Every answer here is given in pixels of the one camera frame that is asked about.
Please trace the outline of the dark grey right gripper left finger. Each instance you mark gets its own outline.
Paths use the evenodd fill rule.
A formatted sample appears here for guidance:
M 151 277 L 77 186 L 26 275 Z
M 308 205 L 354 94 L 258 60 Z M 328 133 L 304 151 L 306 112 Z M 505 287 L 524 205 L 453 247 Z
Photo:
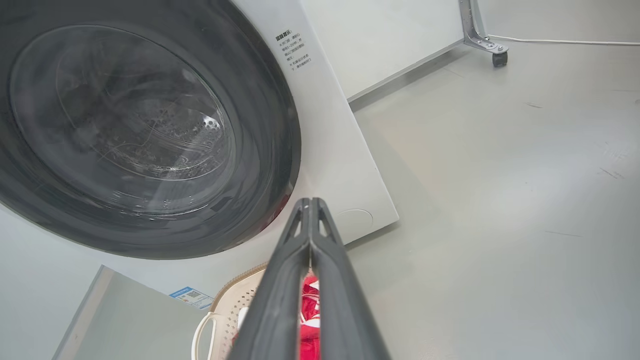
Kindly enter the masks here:
M 302 198 L 285 224 L 229 360 L 297 360 L 302 283 L 310 265 L 311 200 Z

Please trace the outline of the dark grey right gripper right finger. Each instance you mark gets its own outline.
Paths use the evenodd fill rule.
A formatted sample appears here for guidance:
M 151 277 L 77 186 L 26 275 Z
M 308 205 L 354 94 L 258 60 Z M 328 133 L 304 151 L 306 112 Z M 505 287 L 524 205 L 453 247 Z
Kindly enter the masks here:
M 323 360 L 390 360 L 326 202 L 311 199 L 310 257 L 319 281 Z

